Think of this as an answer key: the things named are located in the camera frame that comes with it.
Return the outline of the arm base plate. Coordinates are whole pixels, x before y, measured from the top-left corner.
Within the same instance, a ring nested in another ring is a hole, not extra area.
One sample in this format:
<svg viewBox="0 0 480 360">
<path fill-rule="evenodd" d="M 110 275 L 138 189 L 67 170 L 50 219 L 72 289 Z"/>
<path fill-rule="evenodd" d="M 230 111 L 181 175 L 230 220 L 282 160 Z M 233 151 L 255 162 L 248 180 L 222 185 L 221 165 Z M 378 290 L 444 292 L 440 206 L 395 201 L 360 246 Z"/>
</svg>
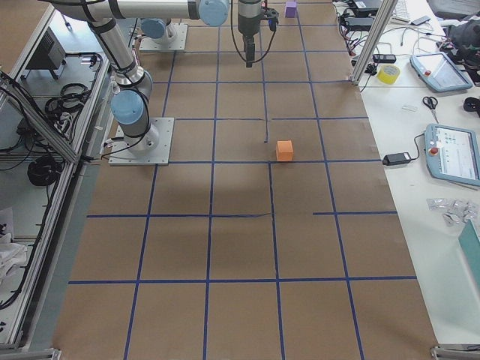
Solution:
<svg viewBox="0 0 480 360">
<path fill-rule="evenodd" d="M 158 164 L 167 166 L 170 161 L 170 150 L 173 138 L 174 118 L 150 118 L 150 130 L 137 142 L 137 139 L 125 137 L 114 142 L 113 155 L 109 156 L 111 166 L 149 166 Z"/>
<path fill-rule="evenodd" d="M 141 30 L 140 52 L 163 53 L 185 49 L 187 24 L 165 23 L 162 19 L 144 19 L 141 23 Z"/>
</svg>

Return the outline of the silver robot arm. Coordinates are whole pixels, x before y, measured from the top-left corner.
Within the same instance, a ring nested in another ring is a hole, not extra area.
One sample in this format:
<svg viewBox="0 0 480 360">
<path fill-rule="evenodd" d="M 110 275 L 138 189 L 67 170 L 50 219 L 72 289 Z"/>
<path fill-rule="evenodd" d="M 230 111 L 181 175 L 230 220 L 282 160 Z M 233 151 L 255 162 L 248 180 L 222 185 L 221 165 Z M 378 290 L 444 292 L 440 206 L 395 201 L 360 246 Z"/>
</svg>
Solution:
<svg viewBox="0 0 480 360">
<path fill-rule="evenodd" d="M 176 36 L 176 30 L 170 18 L 144 18 L 140 26 L 142 33 L 155 42 L 172 41 Z"/>
<path fill-rule="evenodd" d="M 160 133 L 149 115 L 152 78 L 135 59 L 117 25 L 119 19 L 187 18 L 207 26 L 222 25 L 233 1 L 52 1 L 62 14 L 84 21 L 112 64 L 120 88 L 111 110 L 124 134 L 126 149 L 135 155 L 158 147 Z"/>
</svg>

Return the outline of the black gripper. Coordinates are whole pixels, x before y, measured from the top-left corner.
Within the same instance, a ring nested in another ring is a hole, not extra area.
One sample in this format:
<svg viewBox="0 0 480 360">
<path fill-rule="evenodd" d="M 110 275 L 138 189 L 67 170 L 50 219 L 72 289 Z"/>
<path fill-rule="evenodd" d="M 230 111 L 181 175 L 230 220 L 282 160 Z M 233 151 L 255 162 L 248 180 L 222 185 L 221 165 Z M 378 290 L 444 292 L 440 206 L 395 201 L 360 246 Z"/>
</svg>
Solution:
<svg viewBox="0 0 480 360">
<path fill-rule="evenodd" d="M 260 0 L 240 0 L 238 2 L 238 30 L 243 35 L 245 66 L 251 68 L 255 60 L 254 35 L 260 31 L 260 23 L 265 20 L 271 32 L 277 31 L 279 13 L 272 7 L 263 5 Z"/>
</svg>

